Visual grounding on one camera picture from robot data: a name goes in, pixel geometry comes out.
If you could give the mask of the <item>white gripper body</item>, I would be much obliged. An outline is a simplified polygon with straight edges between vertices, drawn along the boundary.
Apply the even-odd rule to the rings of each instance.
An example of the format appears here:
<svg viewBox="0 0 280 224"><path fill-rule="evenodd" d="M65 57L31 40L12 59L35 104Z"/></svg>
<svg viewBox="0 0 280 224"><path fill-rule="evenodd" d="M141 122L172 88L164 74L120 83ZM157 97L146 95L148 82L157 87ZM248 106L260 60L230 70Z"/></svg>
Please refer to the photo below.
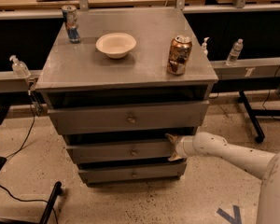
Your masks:
<svg viewBox="0 0 280 224"><path fill-rule="evenodd" d="M193 136L179 136L175 141L175 154L180 158L187 158L197 154L194 148Z"/></svg>

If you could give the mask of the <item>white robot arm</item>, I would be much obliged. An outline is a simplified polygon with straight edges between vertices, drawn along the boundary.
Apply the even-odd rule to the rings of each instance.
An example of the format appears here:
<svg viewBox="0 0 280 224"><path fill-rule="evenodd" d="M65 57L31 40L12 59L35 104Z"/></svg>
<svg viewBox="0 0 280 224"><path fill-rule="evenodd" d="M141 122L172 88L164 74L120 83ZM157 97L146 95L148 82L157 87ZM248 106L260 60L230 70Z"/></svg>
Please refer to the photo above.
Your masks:
<svg viewBox="0 0 280 224"><path fill-rule="evenodd" d="M230 144L224 137L201 132L165 135L173 145L169 161L191 156L223 159L261 180L256 224L280 224L280 152L274 154Z"/></svg>

